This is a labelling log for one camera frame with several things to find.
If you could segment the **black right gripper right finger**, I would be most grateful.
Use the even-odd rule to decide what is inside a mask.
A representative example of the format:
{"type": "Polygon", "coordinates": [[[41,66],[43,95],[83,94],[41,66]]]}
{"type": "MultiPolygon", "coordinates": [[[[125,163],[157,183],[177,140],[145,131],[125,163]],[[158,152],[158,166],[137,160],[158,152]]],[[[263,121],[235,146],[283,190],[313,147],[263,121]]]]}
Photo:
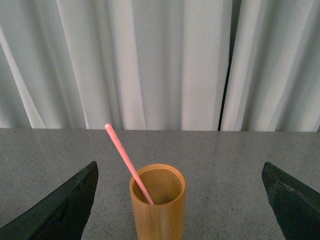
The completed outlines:
{"type": "Polygon", "coordinates": [[[268,202],[287,240],[320,238],[320,193],[265,162],[262,181],[268,202]]]}

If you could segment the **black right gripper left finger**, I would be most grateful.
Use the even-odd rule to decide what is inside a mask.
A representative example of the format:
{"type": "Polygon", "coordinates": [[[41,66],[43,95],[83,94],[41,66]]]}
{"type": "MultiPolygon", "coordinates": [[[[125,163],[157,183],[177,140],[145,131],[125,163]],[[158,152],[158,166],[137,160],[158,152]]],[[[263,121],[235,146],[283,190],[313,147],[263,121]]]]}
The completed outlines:
{"type": "Polygon", "coordinates": [[[2,240],[80,240],[99,178],[92,161],[32,208],[1,227],[2,240]]]}

